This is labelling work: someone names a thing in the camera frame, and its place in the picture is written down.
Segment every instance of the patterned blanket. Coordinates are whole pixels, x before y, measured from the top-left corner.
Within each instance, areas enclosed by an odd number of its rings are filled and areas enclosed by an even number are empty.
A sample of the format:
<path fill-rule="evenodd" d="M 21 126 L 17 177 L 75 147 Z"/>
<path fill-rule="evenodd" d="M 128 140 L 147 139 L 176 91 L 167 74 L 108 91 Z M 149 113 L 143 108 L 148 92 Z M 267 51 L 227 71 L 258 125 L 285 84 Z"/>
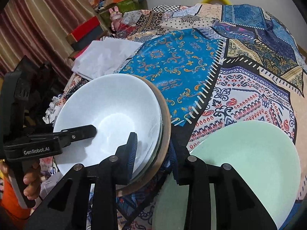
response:
<path fill-rule="evenodd" d="M 307 190 L 307 65 L 288 29 L 259 7 L 199 3 L 127 12 L 117 37 L 144 42 L 118 72 L 140 75 L 159 88 L 172 132 L 189 150 L 242 120 L 272 123 L 289 136 L 300 157 L 301 183 L 286 224 Z M 86 83 L 77 76 L 72 82 L 60 103 Z M 167 163 L 168 157 L 144 188 L 118 198 L 120 229 L 152 229 Z"/>

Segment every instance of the cardboard box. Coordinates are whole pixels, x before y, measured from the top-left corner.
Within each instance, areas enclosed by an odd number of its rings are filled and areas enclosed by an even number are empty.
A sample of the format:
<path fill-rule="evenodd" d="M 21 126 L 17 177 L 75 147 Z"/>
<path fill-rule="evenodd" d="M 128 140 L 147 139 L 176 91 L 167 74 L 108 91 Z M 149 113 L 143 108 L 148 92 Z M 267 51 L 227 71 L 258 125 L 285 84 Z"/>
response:
<path fill-rule="evenodd" d="M 118 2 L 120 2 L 120 1 L 122 1 L 122 0 L 105 0 L 105 2 L 103 3 L 103 6 L 104 6 L 104 7 L 107 7 L 107 6 L 109 6 L 110 4 L 112 4 L 112 3 L 118 3 Z"/>
<path fill-rule="evenodd" d="M 100 22 L 98 18 L 94 16 L 76 27 L 70 34 L 66 36 L 66 40 L 69 44 L 78 42 L 82 39 L 82 37 L 84 37 L 98 25 L 100 25 Z"/>

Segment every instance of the screw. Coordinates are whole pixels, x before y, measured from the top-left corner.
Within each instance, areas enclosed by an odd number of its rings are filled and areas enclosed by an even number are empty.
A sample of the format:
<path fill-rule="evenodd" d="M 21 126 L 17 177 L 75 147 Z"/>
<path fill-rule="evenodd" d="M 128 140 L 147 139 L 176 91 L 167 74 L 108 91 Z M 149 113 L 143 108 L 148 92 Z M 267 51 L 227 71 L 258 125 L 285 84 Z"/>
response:
<path fill-rule="evenodd" d="M 231 170 L 231 165 L 229 164 L 229 163 L 225 163 L 225 164 L 223 164 L 223 169 L 225 169 L 225 170 Z"/>
<path fill-rule="evenodd" d="M 118 157 L 117 156 L 110 156 L 109 157 L 109 161 L 110 162 L 116 162 L 118 160 Z"/>
<path fill-rule="evenodd" d="M 195 162 L 197 160 L 196 156 L 188 156 L 190 162 Z"/>
<path fill-rule="evenodd" d="M 74 170 L 80 170 L 82 169 L 82 164 L 78 163 L 74 165 Z"/>

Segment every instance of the white bowl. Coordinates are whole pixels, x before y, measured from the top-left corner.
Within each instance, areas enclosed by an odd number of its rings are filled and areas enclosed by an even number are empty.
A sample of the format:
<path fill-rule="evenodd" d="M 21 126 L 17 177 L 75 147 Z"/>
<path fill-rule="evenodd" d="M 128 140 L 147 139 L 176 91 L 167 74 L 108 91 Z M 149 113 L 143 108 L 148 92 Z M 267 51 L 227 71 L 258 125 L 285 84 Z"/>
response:
<path fill-rule="evenodd" d="M 126 144 L 130 132 L 138 135 L 138 149 L 132 178 L 150 159 L 161 130 L 159 103 L 150 87 L 128 74 L 109 74 L 78 89 L 62 108 L 53 132 L 92 124 L 92 139 L 73 142 L 55 157 L 64 175 L 77 163 L 90 166 L 114 155 Z"/>

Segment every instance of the striped curtain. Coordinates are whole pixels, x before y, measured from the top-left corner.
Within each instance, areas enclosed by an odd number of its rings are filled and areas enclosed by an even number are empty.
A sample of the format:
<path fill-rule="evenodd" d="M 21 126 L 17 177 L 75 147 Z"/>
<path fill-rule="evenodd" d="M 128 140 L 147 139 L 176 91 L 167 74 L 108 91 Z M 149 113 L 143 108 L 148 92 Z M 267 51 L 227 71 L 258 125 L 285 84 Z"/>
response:
<path fill-rule="evenodd" d="M 10 0 L 0 14 L 0 75 L 27 55 L 37 65 L 48 60 L 66 82 L 73 49 L 65 37 L 95 15 L 88 0 Z"/>

